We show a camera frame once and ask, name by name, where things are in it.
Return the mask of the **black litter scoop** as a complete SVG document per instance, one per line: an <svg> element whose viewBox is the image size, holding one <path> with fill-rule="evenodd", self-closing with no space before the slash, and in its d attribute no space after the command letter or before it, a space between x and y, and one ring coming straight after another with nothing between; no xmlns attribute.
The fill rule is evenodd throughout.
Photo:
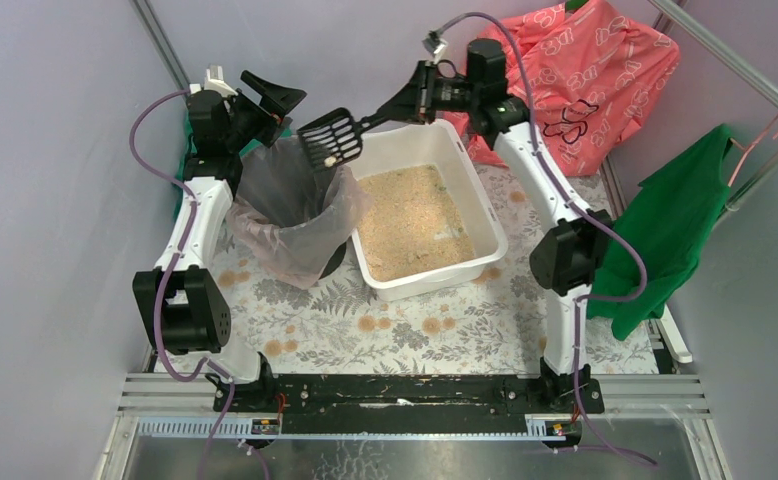
<svg viewBox="0 0 778 480"><path fill-rule="evenodd" d="M311 169L322 172L358 159L363 134L387 121L379 114L357 120L347 108L339 107L301 126L296 134Z"/></svg>

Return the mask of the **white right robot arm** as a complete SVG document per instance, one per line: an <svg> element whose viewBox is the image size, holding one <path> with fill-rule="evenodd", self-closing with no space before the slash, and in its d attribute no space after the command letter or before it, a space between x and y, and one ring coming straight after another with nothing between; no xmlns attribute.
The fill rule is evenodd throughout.
<svg viewBox="0 0 778 480"><path fill-rule="evenodd" d="M605 232L612 220L605 210L591 209L569 185L544 144L531 98L509 93L501 44L474 40L467 46L467 59L466 72L452 76L442 74L433 60L419 61L408 82L375 116L424 124L439 112L465 113L518 179L544 232L529 255L530 271L546 299L541 377L557 396L576 393L591 378L580 305L606 252Z"/></svg>

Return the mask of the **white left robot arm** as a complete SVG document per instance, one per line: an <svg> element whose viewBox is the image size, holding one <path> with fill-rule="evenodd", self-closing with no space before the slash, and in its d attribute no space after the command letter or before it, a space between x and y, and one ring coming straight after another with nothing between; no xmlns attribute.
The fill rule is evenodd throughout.
<svg viewBox="0 0 778 480"><path fill-rule="evenodd" d="M148 172L182 193L166 247L147 270L135 274L132 291L151 347L172 377L187 382L202 372L229 384L258 381L262 357L231 347L231 310L209 266L243 171L242 151L252 142L272 146L291 123L306 92L243 71L256 92L252 101L228 85L221 67L207 68L202 83L176 92L186 101L187 153L178 175L132 155Z"/></svg>

